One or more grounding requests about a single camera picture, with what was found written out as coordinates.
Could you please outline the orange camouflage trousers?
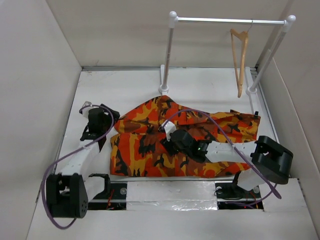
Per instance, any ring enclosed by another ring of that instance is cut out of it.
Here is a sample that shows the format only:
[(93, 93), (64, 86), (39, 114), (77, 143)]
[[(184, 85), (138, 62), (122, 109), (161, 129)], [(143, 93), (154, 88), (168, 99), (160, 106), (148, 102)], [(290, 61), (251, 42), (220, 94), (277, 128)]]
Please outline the orange camouflage trousers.
[(246, 143), (257, 139), (261, 117), (234, 110), (203, 115), (187, 111), (186, 106), (166, 95), (154, 97), (116, 122), (117, 134), (110, 139), (110, 173), (126, 177), (216, 178), (250, 168), (246, 163), (197, 163), (183, 153), (169, 155), (160, 143), (166, 137), (161, 130), (166, 120), (196, 140)]

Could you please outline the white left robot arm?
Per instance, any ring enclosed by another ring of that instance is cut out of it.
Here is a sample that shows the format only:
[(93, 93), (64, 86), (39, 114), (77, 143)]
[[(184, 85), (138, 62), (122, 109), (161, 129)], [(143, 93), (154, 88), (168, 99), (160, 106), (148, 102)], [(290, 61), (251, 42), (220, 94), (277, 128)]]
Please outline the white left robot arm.
[(92, 173), (90, 165), (103, 149), (120, 113), (89, 101), (79, 113), (87, 119), (87, 124), (78, 149), (67, 155), (67, 163), (58, 173), (51, 173), (45, 179), (45, 205), (52, 218), (82, 219), (91, 200), (96, 196), (107, 198), (112, 192), (109, 175)]

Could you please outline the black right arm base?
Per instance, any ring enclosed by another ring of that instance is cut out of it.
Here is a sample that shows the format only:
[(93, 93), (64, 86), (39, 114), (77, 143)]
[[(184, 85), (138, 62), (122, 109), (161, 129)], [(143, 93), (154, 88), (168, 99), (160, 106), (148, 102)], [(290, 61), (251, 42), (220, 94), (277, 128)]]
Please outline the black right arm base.
[(217, 197), (219, 210), (263, 210), (260, 188), (244, 190), (231, 182), (218, 182), (215, 184), (214, 195)]

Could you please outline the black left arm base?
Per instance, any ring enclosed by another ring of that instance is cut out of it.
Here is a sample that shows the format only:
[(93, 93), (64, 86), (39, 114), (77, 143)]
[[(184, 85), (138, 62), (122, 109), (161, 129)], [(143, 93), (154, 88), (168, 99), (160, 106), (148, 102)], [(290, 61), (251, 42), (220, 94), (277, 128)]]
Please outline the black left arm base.
[(88, 204), (91, 211), (122, 211), (127, 209), (127, 183), (111, 182), (109, 193), (99, 193)]

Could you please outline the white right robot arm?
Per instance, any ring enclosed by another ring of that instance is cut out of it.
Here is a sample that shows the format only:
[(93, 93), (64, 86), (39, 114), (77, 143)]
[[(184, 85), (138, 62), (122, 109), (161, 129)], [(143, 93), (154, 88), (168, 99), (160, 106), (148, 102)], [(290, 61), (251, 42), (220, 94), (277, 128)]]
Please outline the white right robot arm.
[(177, 129), (167, 133), (160, 143), (169, 155), (182, 153), (199, 164), (222, 161), (248, 164), (250, 169), (242, 171), (231, 184), (231, 191), (237, 197), (264, 183), (286, 185), (289, 182), (293, 153), (265, 135), (256, 141), (230, 144), (196, 140), (186, 130)]

